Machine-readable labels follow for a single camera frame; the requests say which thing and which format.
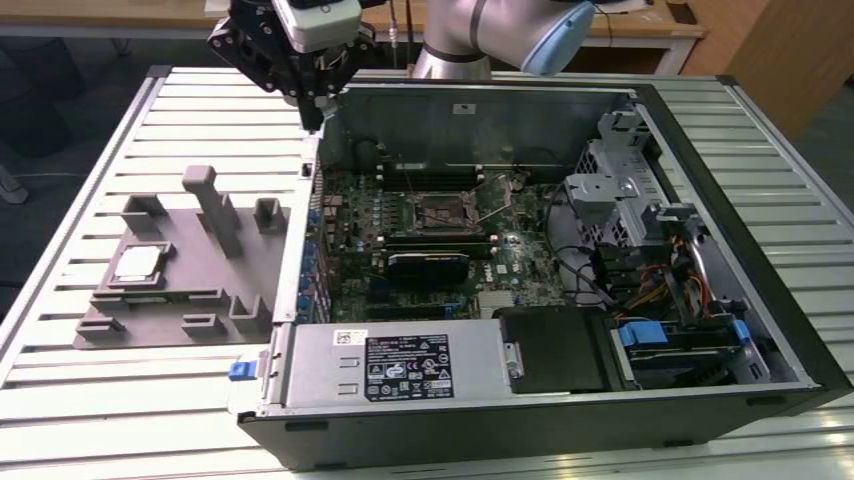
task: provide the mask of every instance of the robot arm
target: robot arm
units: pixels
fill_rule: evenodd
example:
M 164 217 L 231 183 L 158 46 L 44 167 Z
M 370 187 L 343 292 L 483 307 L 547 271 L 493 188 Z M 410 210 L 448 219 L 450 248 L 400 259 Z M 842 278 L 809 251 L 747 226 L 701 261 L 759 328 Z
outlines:
M 231 0 L 208 38 L 223 59 L 268 92 L 296 105 L 316 131 L 331 97 L 375 51 L 363 8 L 386 0 Z M 489 56 L 523 72 L 554 75 L 590 30 L 591 1 L 430 0 L 420 78 L 489 79 Z
M 375 32 L 362 9 L 386 0 L 231 0 L 208 45 L 266 91 L 280 90 L 316 131 L 330 97 L 368 63 Z

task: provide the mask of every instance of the motherboard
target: motherboard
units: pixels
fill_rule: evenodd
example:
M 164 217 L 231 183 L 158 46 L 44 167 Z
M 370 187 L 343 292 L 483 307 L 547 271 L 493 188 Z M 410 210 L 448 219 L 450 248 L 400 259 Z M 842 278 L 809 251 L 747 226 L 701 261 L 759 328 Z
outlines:
M 489 318 L 501 307 L 566 304 L 545 245 L 550 192 L 523 173 L 339 170 L 323 192 L 332 322 Z

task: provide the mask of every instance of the metal rail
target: metal rail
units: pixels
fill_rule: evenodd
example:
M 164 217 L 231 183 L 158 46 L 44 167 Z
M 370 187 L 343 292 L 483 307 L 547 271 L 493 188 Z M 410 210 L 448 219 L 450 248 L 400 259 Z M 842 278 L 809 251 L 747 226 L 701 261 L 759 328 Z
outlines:
M 366 72 L 388 78 L 391 72 Z M 521 78 L 502 74 L 498 78 Z M 567 76 L 655 84 L 837 360 L 854 370 L 850 212 L 738 88 L 714 78 Z M 184 167 L 210 163 L 235 206 L 287 205 L 299 116 L 231 69 L 147 79 L 0 329 L 0 470 L 12 478 L 778 478 L 854 475 L 854 398 L 762 420 L 707 445 L 430 467 L 290 474 L 235 426 L 224 375 L 258 346 L 76 351 L 78 318 L 126 225 L 127 195 L 192 205 Z M 681 180 L 671 172 L 681 190 Z

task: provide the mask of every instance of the power supply label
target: power supply label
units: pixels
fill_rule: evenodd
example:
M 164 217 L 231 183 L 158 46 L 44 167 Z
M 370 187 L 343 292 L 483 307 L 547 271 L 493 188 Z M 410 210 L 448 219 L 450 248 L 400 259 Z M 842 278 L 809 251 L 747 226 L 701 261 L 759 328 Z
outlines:
M 364 397 L 371 402 L 454 397 L 447 335 L 368 337 Z

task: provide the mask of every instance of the table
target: table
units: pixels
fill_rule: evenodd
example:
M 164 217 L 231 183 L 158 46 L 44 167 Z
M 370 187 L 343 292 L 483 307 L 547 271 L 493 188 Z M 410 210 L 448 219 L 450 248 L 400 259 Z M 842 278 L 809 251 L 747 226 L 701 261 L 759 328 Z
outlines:
M 395 0 L 395 4 L 404 31 L 403 0 Z M 204 16 L 204 0 L 0 0 L 0 35 L 204 39 L 219 16 Z M 426 16 L 424 2 L 414 0 L 419 39 Z M 388 18 L 388 5 L 366 11 L 364 20 L 380 32 L 388 29 Z M 585 46 L 663 50 L 655 73 L 675 75 L 706 30 L 677 23 L 665 1 L 657 0 L 650 9 L 611 15 L 610 32 L 613 39 L 609 22 L 598 15 Z
M 655 85 L 837 360 L 854 369 L 854 217 L 739 88 L 714 77 L 551 81 L 562 80 Z M 0 326 L 0 469 L 9 477 L 414 480 L 517 472 L 723 480 L 765 478 L 770 468 L 779 479 L 851 474 L 854 396 L 707 445 L 410 467 L 420 473 L 408 474 L 399 467 L 290 474 L 226 407 L 230 364 L 263 345 L 74 350 L 78 319 L 126 229 L 118 212 L 127 195 L 159 192 L 167 206 L 187 202 L 182 172 L 203 162 L 220 172 L 216 186 L 235 206 L 271 195 L 288 206 L 303 137 L 296 111 L 235 70 L 154 69 Z M 683 183 L 665 168 L 682 196 Z

